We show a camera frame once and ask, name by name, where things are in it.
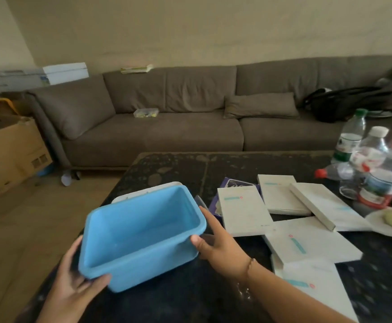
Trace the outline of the white cardboard box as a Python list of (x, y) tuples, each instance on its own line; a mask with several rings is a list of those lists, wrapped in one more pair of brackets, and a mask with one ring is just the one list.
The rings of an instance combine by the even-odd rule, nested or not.
[(89, 77), (85, 62), (44, 66), (43, 72), (49, 85), (77, 81)]

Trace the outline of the grey brown cushion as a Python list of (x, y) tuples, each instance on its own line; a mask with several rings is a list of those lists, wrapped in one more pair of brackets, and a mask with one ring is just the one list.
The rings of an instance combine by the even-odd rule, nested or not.
[(292, 92), (231, 96), (225, 99), (224, 119), (299, 117)]

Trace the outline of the purple flat box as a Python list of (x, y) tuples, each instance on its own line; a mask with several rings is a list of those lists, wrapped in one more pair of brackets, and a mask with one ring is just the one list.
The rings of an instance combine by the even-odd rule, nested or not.
[[(241, 187), (241, 186), (256, 186), (258, 193), (260, 197), (262, 198), (262, 192), (259, 184), (254, 184), (254, 183), (248, 183), (246, 181), (242, 180), (236, 180), (236, 179), (231, 179), (228, 177), (225, 177), (222, 183), (220, 184), (219, 188), (232, 188), (232, 187)], [(220, 208), (220, 203), (219, 203), (219, 196), (218, 193), (215, 194), (213, 197), (208, 210), (218, 219), (222, 218), (222, 212)]]

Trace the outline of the white flat box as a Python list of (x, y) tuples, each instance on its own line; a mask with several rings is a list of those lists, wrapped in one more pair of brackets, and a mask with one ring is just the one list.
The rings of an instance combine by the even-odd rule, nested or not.
[(284, 266), (279, 256), (273, 253), (271, 265), (278, 277), (355, 323), (359, 323), (334, 263), (324, 259), (314, 259)]
[(276, 221), (263, 239), (284, 266), (320, 259), (338, 264), (363, 256), (354, 244), (328, 230), (316, 217)]
[(290, 190), (331, 231), (373, 231), (364, 217), (323, 184), (292, 183)]
[(218, 198), (224, 228), (232, 237), (273, 231), (274, 221), (255, 185), (218, 188)]
[(270, 214), (308, 217), (312, 212), (291, 192), (292, 175), (258, 174), (262, 198)]

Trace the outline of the person's left hand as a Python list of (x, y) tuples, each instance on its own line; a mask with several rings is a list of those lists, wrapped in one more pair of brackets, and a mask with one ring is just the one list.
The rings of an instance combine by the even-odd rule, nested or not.
[(78, 323), (87, 306), (98, 295), (80, 294), (80, 285), (86, 280), (70, 270), (82, 239), (83, 235), (79, 236), (63, 256), (36, 323)]

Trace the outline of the clear plastic bag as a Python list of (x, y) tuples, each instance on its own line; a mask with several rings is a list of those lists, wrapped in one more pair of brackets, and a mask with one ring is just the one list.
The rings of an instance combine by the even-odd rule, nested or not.
[(155, 118), (159, 114), (158, 108), (142, 108), (134, 111), (135, 118)]

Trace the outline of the brown cardboard box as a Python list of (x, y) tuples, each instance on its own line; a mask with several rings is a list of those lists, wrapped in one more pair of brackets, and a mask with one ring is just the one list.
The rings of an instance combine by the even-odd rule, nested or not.
[(35, 119), (0, 113), (0, 195), (52, 162)]

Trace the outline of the white container lid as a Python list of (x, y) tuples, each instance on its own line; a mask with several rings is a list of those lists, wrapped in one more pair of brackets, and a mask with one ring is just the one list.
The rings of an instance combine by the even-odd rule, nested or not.
[(125, 194), (125, 195), (118, 196), (118, 197), (116, 197), (115, 199), (112, 200), (111, 204), (117, 203), (117, 202), (120, 202), (120, 201), (124, 201), (124, 200), (127, 200), (127, 199), (131, 199), (131, 198), (134, 198), (134, 197), (138, 197), (138, 196), (141, 196), (141, 195), (145, 195), (145, 194), (148, 194), (148, 193), (151, 193), (151, 192), (155, 192), (155, 191), (158, 191), (158, 190), (162, 190), (162, 189), (165, 189), (165, 188), (169, 188), (169, 187), (172, 187), (172, 186), (182, 186), (182, 185), (183, 185), (182, 183), (177, 182), (177, 181), (174, 181), (174, 182), (171, 182), (171, 183), (161, 184), (161, 185), (158, 185), (158, 186), (154, 186), (154, 187), (150, 187), (150, 188), (147, 188), (147, 189), (143, 189), (143, 190), (139, 190), (139, 191), (135, 191), (135, 192), (132, 192), (132, 193), (128, 193), (128, 194)]

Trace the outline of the blue plastic container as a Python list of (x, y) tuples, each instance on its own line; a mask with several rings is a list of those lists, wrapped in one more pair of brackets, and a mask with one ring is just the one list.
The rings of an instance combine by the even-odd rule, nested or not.
[(184, 185), (101, 206), (86, 218), (78, 270), (87, 279), (111, 274), (108, 288), (123, 292), (195, 259), (190, 236), (206, 226)]

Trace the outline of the grey brown sofa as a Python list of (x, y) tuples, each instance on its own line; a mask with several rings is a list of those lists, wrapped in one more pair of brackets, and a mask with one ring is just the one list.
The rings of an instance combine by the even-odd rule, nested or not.
[[(392, 55), (110, 71), (25, 96), (63, 167), (118, 169), (144, 152), (333, 151), (344, 122), (317, 121), (303, 99), (381, 78), (392, 79)], [(298, 119), (224, 119), (226, 97), (287, 92)], [(142, 108), (160, 112), (135, 118)]]

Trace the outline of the black bag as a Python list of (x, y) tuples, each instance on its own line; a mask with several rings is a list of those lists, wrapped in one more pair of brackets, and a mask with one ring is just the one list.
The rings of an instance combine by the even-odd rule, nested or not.
[(375, 86), (333, 91), (322, 88), (305, 97), (301, 105), (309, 110), (317, 121), (331, 124), (351, 118), (357, 109), (383, 110), (391, 95), (391, 90)]

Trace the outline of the stack of papers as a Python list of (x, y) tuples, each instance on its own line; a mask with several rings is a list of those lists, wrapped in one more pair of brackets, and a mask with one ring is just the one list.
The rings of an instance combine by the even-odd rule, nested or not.
[(152, 64), (142, 66), (142, 67), (131, 67), (131, 68), (121, 68), (120, 73), (122, 74), (146, 74), (150, 72), (154, 66)]

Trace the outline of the small red cap bottle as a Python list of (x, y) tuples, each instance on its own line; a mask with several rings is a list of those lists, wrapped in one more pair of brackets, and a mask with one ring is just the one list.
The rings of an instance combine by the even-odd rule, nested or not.
[(316, 179), (329, 179), (333, 181), (349, 181), (354, 178), (355, 171), (348, 162), (330, 164), (314, 172)]

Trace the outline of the long white carton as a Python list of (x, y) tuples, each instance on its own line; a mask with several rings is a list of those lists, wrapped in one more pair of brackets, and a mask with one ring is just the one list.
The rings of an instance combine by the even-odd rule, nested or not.
[(0, 71), (0, 93), (21, 92), (50, 85), (47, 74), (41, 68)]

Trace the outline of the white paper plate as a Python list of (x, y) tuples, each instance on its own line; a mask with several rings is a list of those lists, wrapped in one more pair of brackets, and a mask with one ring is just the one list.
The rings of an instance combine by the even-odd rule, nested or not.
[(385, 209), (370, 213), (369, 215), (366, 216), (366, 220), (371, 224), (372, 230), (374, 232), (392, 237), (392, 227), (386, 224), (383, 219), (383, 215), (386, 209), (389, 208), (392, 207), (387, 207)]

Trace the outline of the person's right forearm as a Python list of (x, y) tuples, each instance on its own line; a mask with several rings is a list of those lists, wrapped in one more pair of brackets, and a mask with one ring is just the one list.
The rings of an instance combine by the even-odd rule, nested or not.
[(244, 274), (250, 293), (275, 323), (353, 323), (251, 259)]

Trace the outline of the clear drinking glass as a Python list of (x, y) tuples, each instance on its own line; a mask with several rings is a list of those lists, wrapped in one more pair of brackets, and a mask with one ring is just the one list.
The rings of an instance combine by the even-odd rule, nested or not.
[(360, 171), (348, 171), (340, 174), (340, 194), (348, 199), (357, 200), (365, 179), (366, 173)]

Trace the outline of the large red cap bottle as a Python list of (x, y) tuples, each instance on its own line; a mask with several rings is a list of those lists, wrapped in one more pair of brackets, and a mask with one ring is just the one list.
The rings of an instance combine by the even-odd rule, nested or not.
[(358, 193), (357, 200), (363, 205), (381, 210), (392, 201), (392, 148), (377, 168), (371, 169)]

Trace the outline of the white cap water bottle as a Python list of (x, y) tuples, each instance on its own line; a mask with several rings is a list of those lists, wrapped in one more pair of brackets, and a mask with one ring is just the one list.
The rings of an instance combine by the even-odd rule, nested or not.
[(385, 142), (389, 129), (374, 126), (352, 152), (350, 165), (356, 172), (367, 173), (379, 167), (387, 157), (388, 147)]

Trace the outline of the green cap water bottle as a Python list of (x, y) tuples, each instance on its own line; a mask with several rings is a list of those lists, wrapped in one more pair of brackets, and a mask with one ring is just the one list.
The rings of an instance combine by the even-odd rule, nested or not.
[(367, 109), (358, 108), (345, 123), (331, 158), (331, 164), (350, 160), (353, 151), (359, 146), (365, 134), (367, 113)]

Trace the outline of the person's right hand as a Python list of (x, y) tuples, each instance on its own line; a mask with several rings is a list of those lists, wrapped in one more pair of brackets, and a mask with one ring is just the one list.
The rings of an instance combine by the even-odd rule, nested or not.
[(247, 273), (252, 259), (242, 250), (214, 215), (204, 207), (199, 206), (199, 209), (215, 236), (214, 251), (211, 258), (206, 260), (216, 272), (224, 277), (244, 285), (247, 284)]

